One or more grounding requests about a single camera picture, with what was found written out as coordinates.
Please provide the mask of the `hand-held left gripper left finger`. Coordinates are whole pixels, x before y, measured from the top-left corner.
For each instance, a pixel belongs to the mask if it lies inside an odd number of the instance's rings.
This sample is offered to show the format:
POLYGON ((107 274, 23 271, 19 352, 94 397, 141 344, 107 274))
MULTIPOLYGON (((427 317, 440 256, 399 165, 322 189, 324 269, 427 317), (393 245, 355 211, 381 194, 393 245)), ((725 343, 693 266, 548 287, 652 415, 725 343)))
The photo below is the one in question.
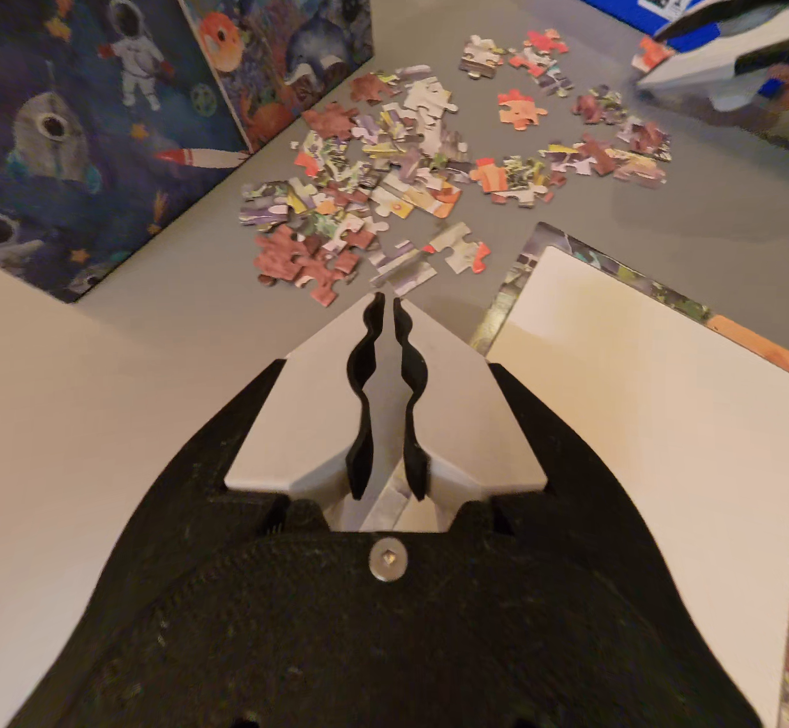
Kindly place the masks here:
POLYGON ((294 349, 225 477, 227 489, 291 500, 360 500, 373 437, 364 387, 376 369, 386 297, 370 293, 294 349))

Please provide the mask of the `printed puzzle storage box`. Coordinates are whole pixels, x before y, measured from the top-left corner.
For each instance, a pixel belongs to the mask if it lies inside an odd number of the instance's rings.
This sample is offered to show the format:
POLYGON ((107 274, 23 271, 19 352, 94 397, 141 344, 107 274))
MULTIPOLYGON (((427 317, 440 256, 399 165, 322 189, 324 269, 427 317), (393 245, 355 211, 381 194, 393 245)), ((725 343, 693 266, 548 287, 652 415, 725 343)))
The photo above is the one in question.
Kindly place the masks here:
POLYGON ((370 0, 1 0, 2 272, 76 301, 372 54, 370 0))

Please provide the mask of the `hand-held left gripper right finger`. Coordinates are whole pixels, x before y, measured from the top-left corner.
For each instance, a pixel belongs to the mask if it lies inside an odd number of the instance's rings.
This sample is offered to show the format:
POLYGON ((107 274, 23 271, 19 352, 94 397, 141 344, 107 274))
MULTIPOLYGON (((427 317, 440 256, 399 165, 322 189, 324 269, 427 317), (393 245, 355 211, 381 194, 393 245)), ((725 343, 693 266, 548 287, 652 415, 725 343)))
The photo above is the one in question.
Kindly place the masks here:
POLYGON ((418 501, 442 513, 541 492, 547 476, 488 361, 408 300, 393 304, 406 405, 403 464, 418 501))

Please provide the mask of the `pile of puzzle pieces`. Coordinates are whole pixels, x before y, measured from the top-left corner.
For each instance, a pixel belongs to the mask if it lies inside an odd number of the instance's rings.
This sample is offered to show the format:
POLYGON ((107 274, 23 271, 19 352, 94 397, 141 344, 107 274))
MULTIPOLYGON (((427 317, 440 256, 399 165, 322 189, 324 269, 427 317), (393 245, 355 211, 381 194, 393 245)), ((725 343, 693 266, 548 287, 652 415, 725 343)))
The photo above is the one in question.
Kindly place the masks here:
POLYGON ((458 108, 429 65, 359 76, 351 99, 378 108, 331 102, 308 111, 309 131, 290 145, 301 173, 244 189, 239 212, 239 222, 255 230, 258 282, 309 287, 325 308, 364 256, 376 271, 371 283, 389 285, 398 297, 436 275, 432 254, 446 252, 456 274, 484 272, 490 248, 454 214, 468 186, 492 204, 531 210, 552 201, 570 173, 658 189, 672 161, 668 132, 629 112, 606 84, 579 94, 569 113, 611 134, 586 131, 535 155, 499 159, 474 158, 449 127, 458 108))

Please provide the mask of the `orange leopard-print puzzle piece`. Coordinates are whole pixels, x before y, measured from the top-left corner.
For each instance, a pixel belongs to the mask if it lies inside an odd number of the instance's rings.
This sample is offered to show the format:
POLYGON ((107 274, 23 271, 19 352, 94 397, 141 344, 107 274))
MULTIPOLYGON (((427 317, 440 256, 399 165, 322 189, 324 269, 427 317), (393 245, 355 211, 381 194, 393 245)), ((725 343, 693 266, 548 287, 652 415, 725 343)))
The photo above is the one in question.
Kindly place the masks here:
POLYGON ((644 35, 638 45, 638 52, 633 56, 631 65, 638 72, 646 74, 675 54, 676 51, 670 46, 644 35))

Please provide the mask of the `puzzle frame tray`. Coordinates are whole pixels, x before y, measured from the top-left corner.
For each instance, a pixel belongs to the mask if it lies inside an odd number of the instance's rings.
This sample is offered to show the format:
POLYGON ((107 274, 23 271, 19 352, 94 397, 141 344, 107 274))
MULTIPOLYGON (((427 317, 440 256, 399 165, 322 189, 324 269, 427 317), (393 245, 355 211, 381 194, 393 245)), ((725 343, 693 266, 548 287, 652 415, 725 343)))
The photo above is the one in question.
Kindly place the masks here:
POLYGON ((787 726, 787 351, 538 223, 473 345, 595 450, 764 726, 787 726))

